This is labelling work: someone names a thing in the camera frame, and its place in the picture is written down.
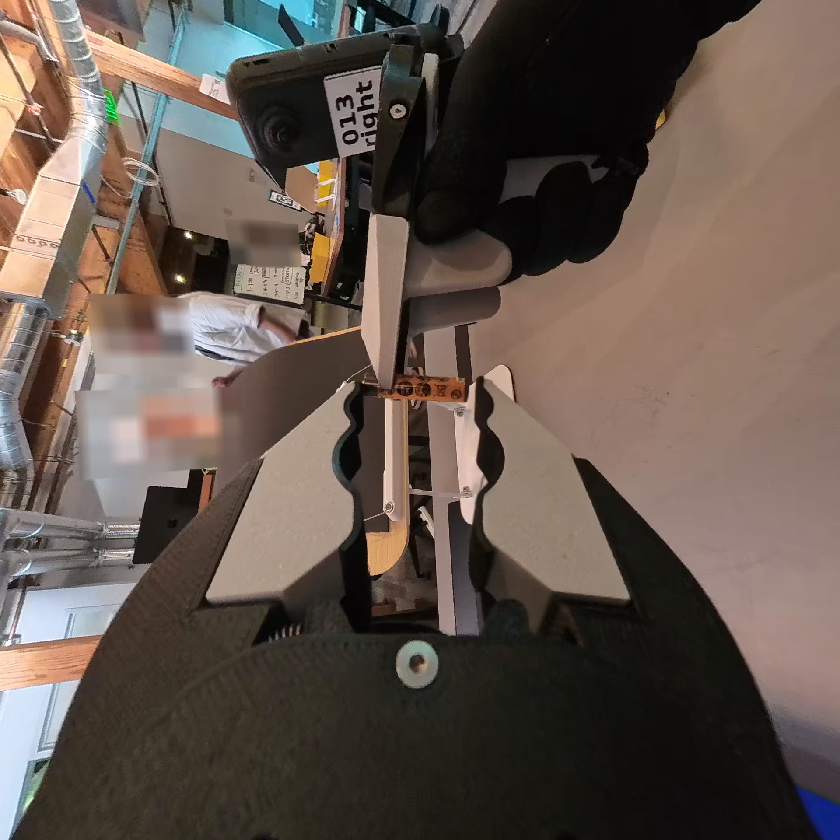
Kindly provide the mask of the person's right hand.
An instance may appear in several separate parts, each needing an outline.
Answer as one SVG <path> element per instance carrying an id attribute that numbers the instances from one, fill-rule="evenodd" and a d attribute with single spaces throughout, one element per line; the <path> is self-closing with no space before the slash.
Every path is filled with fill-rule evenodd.
<path id="1" fill-rule="evenodd" d="M 415 236 L 484 233 L 509 280 L 612 243 L 647 164 L 645 2 L 495 2 L 458 63 L 415 200 Z"/>

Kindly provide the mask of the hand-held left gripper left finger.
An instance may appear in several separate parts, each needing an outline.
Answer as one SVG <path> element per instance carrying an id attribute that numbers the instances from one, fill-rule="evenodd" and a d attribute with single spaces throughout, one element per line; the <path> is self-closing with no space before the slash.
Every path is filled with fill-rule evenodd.
<path id="1" fill-rule="evenodd" d="M 293 621 L 337 602 L 369 622 L 369 570 L 359 492 L 361 384 L 342 383 L 260 460 L 206 591 L 215 606 L 273 602 Z"/>

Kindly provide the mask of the wooden board with black mat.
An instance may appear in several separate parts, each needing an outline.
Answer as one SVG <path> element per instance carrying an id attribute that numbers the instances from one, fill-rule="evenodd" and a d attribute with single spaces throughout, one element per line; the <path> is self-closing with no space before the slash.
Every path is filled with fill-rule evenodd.
<path id="1" fill-rule="evenodd" d="M 348 329 L 274 350 L 245 367 L 231 386 L 217 392 L 223 431 L 213 493 L 306 420 L 344 381 L 372 378 L 368 363 L 361 331 Z M 364 399 L 360 456 L 353 485 L 361 498 L 369 571 L 381 575 L 406 551 L 407 525 L 383 512 L 385 400 L 376 396 Z"/>

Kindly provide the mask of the small brown battery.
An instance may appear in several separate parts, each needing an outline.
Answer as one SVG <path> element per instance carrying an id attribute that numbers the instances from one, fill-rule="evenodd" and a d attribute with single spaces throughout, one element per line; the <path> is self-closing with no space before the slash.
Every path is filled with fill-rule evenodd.
<path id="1" fill-rule="evenodd" d="M 394 379 L 392 387 L 378 385 L 375 392 L 379 397 L 392 400 L 463 404 L 467 398 L 467 385 L 459 377 L 403 374 Z"/>

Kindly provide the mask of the long wooden desk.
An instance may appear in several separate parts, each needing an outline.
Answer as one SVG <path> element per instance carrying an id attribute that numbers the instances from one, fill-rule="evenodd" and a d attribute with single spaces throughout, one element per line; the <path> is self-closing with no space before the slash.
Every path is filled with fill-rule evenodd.
<path id="1" fill-rule="evenodd" d="M 308 268 L 308 298 L 361 312 L 361 305 L 352 302 L 353 290 L 347 297 L 337 291 L 343 277 L 350 272 L 343 265 L 342 247 L 348 218 L 355 224 L 358 216 L 358 172 L 345 159 L 321 161 L 318 164 L 314 202 L 323 223 L 324 234 L 315 234 Z"/>

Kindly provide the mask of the silver ceiling duct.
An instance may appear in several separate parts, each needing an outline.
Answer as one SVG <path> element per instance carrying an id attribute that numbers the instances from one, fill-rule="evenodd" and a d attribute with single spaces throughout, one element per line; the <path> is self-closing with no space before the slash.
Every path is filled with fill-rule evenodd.
<path id="1" fill-rule="evenodd" d="M 102 79 L 74 1 L 37 1 L 36 18 L 56 52 L 69 125 L 35 179 L 7 249 L 2 298 L 63 317 L 89 237 L 109 141 Z"/>
<path id="2" fill-rule="evenodd" d="M 34 303 L 2 300 L 1 506 L 26 509 L 35 482 L 35 461 L 24 406 L 35 381 L 52 321 Z"/>

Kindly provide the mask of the white board stand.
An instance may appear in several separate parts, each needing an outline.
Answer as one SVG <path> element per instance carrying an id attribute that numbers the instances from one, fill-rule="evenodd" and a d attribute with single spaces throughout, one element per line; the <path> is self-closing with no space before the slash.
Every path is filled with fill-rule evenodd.
<path id="1" fill-rule="evenodd" d="M 395 518 L 392 512 L 396 504 L 396 490 L 407 483 L 405 469 L 396 464 L 396 404 L 425 406 L 428 408 L 428 446 L 432 457 L 432 479 L 434 498 L 455 501 L 467 524 L 472 524 L 476 513 L 476 500 L 487 484 L 484 473 L 478 467 L 477 455 L 480 431 L 476 424 L 476 397 L 473 388 L 467 384 L 467 398 L 463 404 L 444 402 L 408 402 L 385 399 L 385 469 L 383 489 L 384 511 Z"/>

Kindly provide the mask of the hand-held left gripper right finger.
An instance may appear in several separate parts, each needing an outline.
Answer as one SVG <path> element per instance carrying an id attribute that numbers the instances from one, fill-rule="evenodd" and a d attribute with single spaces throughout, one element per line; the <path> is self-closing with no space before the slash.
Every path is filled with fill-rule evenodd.
<path id="1" fill-rule="evenodd" d="M 542 628 L 561 602 L 625 607 L 631 594 L 571 451 L 486 376 L 474 385 L 480 487 L 469 575 Z"/>

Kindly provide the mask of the whiteboard with writing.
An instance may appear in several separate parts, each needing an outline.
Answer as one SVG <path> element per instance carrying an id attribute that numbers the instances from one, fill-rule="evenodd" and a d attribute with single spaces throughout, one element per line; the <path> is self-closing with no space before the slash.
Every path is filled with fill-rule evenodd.
<path id="1" fill-rule="evenodd" d="M 307 290 L 303 266 L 261 267 L 239 265 L 234 274 L 233 294 L 277 305 L 302 308 Z"/>

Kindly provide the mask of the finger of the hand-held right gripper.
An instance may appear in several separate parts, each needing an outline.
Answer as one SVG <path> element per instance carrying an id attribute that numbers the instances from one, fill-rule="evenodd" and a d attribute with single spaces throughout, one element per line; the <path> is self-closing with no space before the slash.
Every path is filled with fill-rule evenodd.
<path id="1" fill-rule="evenodd" d="M 407 302 L 407 370 L 471 371 L 468 328 L 491 319 L 499 289 L 445 292 Z"/>
<path id="2" fill-rule="evenodd" d="M 420 245 L 402 217 L 372 213 L 364 265 L 361 337 L 378 386 L 390 389 L 405 372 L 407 301 L 417 283 Z"/>

